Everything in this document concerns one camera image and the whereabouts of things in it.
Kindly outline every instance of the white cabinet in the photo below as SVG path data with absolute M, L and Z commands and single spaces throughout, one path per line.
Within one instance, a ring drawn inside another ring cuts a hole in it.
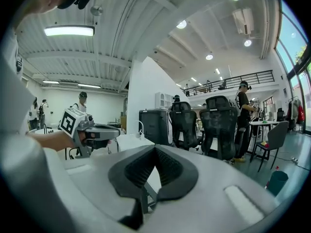
M 156 109 L 169 109 L 172 106 L 173 101 L 172 95 L 158 92 L 155 94 L 155 108 Z

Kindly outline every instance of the handheld device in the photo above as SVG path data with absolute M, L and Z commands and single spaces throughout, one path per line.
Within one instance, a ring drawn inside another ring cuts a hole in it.
M 79 156 L 89 157 L 94 149 L 105 148 L 108 141 L 120 135 L 120 130 L 105 124 L 95 124 L 92 115 L 75 108 L 64 111 L 59 128 L 69 135 L 75 143 Z M 85 132 L 85 139 L 81 142 L 79 132 Z

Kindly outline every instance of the black t-shirt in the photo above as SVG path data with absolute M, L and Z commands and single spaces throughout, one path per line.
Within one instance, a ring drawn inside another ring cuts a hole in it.
M 236 102 L 238 104 L 239 109 L 241 109 L 244 104 L 249 104 L 247 95 L 245 93 L 243 93 L 243 92 L 239 92 L 237 97 L 235 98 L 235 100 L 236 100 Z M 241 110 L 241 115 L 240 116 L 245 118 L 245 119 L 251 117 L 249 111 L 245 110 L 245 109 Z

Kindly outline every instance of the air conditioner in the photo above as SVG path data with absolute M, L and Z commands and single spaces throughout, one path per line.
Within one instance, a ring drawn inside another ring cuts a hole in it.
M 254 20 L 250 8 L 238 9 L 232 12 L 238 33 L 251 34 L 254 30 Z

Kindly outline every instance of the tree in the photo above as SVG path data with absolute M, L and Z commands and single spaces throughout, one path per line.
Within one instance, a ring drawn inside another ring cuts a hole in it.
M 301 56 L 303 55 L 303 53 L 305 52 L 307 48 L 307 45 L 301 47 L 301 51 L 297 52 L 296 55 L 295 55 L 295 60 L 296 60 L 296 63 L 298 62 L 298 60 L 301 58 Z M 311 72 L 311 63 L 308 65 L 308 72 Z

